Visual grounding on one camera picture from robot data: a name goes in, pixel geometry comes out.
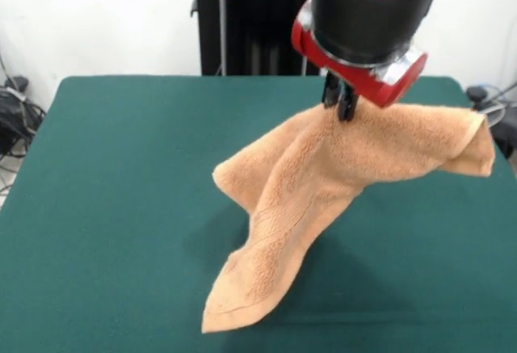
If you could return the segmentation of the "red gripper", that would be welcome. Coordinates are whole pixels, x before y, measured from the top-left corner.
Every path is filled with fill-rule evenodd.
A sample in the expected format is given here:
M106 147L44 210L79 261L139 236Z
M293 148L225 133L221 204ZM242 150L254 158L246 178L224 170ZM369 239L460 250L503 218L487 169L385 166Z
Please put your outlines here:
M309 62L327 70L322 103L324 108L338 103L340 121L354 118L358 96L378 107L388 107L398 101L419 78L427 62L427 54L411 45L386 64L354 66L323 49L313 34L313 25L311 6L304 4L292 27L292 45Z

